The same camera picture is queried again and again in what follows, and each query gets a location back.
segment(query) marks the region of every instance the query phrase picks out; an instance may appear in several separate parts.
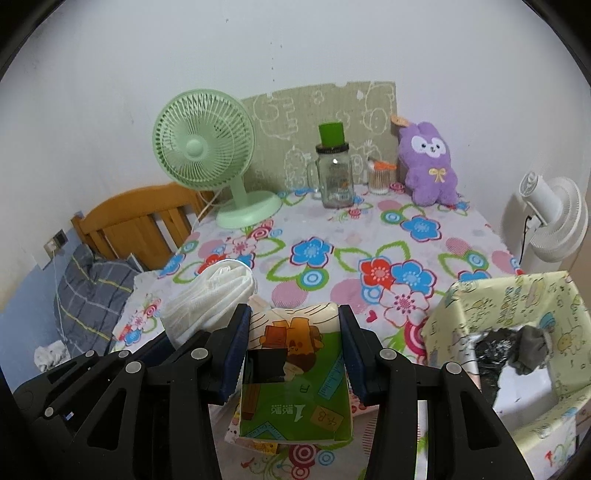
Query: electrical outlet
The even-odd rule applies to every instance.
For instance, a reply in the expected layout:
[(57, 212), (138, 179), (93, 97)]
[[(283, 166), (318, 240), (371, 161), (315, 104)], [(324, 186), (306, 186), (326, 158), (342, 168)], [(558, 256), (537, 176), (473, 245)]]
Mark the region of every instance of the electrical outlet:
[(45, 249), (45, 252), (47, 252), (47, 255), (49, 255), (50, 258), (53, 258), (58, 250), (57, 243), (53, 238), (49, 240), (45, 245), (43, 245), (43, 248)]
[(63, 247), (67, 243), (67, 241), (68, 237), (64, 233), (64, 230), (60, 230), (53, 236), (53, 238), (51, 238), (45, 245), (43, 245), (43, 248), (45, 249), (47, 255), (49, 255), (50, 258), (53, 258), (55, 257), (56, 252), (61, 247)]

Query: white wall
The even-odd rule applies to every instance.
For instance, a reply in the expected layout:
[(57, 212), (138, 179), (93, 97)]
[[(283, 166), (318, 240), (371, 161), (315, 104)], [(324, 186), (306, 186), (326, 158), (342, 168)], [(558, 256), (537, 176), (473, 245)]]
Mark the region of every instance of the white wall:
[(151, 131), (177, 93), (362, 79), (395, 80), (399, 113), (439, 126), (461, 191), (512, 249), (529, 168), (586, 188), (589, 87), (521, 1), (67, 0), (0, 84), (0, 289), (74, 212), (166, 181)]

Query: white plastic bag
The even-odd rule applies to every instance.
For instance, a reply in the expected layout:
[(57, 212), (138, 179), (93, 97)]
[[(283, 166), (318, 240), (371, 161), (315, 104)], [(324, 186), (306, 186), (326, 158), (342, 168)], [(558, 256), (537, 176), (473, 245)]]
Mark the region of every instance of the white plastic bag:
[(226, 327), (237, 305), (246, 303), (255, 291), (250, 268), (238, 260), (222, 260), (165, 302), (160, 320), (170, 342), (179, 348), (197, 330), (213, 332)]

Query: green lid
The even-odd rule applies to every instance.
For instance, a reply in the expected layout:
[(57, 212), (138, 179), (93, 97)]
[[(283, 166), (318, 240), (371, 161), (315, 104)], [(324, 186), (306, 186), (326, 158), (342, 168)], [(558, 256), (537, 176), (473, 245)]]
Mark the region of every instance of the green lid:
[(323, 147), (338, 147), (345, 143), (345, 130), (342, 122), (331, 122), (318, 126)]

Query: purple plush toy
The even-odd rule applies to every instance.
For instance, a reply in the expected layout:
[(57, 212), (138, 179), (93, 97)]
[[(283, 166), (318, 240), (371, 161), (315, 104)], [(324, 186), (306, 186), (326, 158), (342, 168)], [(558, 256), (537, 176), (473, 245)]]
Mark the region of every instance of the purple plush toy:
[(392, 122), (401, 127), (399, 157), (408, 169), (404, 183), (413, 191), (413, 202), (422, 207), (436, 202), (455, 205), (457, 176), (437, 128), (401, 117), (392, 117)]

